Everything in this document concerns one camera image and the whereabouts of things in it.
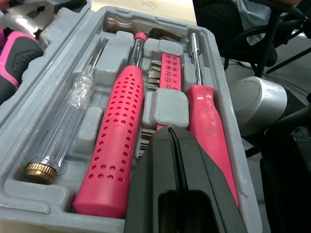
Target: pink screwdriver handle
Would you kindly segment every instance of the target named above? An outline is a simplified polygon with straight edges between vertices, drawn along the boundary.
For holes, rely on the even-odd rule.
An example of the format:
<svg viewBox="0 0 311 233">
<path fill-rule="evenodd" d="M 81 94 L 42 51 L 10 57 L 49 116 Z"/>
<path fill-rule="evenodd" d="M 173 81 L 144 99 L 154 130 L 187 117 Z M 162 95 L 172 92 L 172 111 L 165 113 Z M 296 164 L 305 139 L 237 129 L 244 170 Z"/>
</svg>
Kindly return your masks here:
<svg viewBox="0 0 311 233">
<path fill-rule="evenodd" d="M 188 99 L 190 103 L 189 130 L 203 150 L 223 171 L 233 198 L 238 205 L 223 125 L 214 105 L 214 88 L 192 85 L 188 92 Z"/>
<path fill-rule="evenodd" d="M 141 70 L 127 66 L 111 90 L 93 158 L 73 203 L 77 213 L 125 218 L 143 94 Z"/>
</svg>

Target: plastic wrapping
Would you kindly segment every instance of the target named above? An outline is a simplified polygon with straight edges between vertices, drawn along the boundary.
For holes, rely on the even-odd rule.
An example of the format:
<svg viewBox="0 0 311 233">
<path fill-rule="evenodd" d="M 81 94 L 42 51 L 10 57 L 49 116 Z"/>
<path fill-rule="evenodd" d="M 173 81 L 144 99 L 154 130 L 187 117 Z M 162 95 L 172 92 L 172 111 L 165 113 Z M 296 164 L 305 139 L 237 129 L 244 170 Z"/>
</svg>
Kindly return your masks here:
<svg viewBox="0 0 311 233">
<path fill-rule="evenodd" d="M 93 67 L 88 65 L 74 79 L 72 89 L 66 95 L 65 103 L 86 111 L 89 106 L 89 100 L 94 93 L 94 86 Z"/>
</svg>

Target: metal shaft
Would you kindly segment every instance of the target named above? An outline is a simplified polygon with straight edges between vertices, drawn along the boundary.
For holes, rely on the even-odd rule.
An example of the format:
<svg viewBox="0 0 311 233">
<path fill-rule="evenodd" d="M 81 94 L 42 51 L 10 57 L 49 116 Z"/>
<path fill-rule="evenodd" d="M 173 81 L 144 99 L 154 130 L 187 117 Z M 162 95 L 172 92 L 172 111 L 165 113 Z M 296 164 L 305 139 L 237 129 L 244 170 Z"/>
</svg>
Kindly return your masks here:
<svg viewBox="0 0 311 233">
<path fill-rule="evenodd" d="M 106 46 L 106 43 L 107 43 L 107 39 L 104 40 L 101 48 L 99 49 L 99 51 L 95 54 L 95 56 L 93 57 L 90 65 L 92 66 L 93 69 L 95 69 L 95 66 L 97 65 L 97 62 L 99 60 L 99 58 L 101 57 L 102 53 L 103 53 L 103 50 Z"/>
<path fill-rule="evenodd" d="M 196 84 L 203 85 L 200 60 L 199 60 L 199 53 L 200 53 L 199 41 L 196 33 L 192 33 L 190 35 L 190 52 L 192 55 L 192 62 L 195 66 Z"/>
<path fill-rule="evenodd" d="M 140 38 L 136 39 L 128 62 L 130 66 L 140 67 L 142 61 L 143 47 L 144 47 L 143 39 Z"/>
</svg>

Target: hammer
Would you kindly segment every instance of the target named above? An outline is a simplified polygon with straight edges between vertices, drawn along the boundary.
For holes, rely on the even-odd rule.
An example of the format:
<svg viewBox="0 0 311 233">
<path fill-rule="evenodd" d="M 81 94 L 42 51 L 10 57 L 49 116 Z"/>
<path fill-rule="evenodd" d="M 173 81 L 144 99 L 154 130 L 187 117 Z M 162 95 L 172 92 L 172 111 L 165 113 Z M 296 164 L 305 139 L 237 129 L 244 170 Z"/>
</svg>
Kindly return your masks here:
<svg viewBox="0 0 311 233">
<path fill-rule="evenodd" d="M 147 38 L 181 40 L 181 35 L 168 30 L 155 23 L 141 19 L 133 19 L 124 21 L 115 15 L 109 15 L 106 20 L 106 31 L 116 33 L 117 31 L 125 31 L 136 35 L 136 33 L 145 33 Z"/>
</svg>

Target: voltage tester screwdriver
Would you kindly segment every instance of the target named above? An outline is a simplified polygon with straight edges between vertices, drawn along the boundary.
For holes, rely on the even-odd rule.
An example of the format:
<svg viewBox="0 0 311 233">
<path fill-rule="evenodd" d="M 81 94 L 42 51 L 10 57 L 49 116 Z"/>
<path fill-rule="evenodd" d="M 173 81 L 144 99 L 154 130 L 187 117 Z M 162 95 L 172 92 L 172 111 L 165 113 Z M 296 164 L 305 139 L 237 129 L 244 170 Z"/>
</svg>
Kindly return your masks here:
<svg viewBox="0 0 311 233">
<path fill-rule="evenodd" d="M 190 35 L 190 52 L 192 62 L 195 65 L 197 85 L 192 85 L 188 91 L 190 105 L 189 130 L 196 137 L 204 151 L 223 171 L 234 200 L 238 205 L 223 125 L 214 104 L 215 90 L 212 86 L 203 85 L 199 62 L 199 43 L 195 33 Z"/>
<path fill-rule="evenodd" d="M 125 217 L 144 95 L 140 65 L 146 40 L 144 33 L 135 35 L 129 65 L 112 87 L 94 155 L 73 203 L 77 213 Z"/>
<path fill-rule="evenodd" d="M 30 181 L 50 184 L 56 177 L 69 145 L 75 139 L 78 126 L 88 109 L 95 89 L 93 71 L 105 45 L 106 40 L 91 63 L 75 77 L 71 90 L 58 108 L 47 131 L 39 140 L 25 171 L 25 176 Z"/>
</svg>

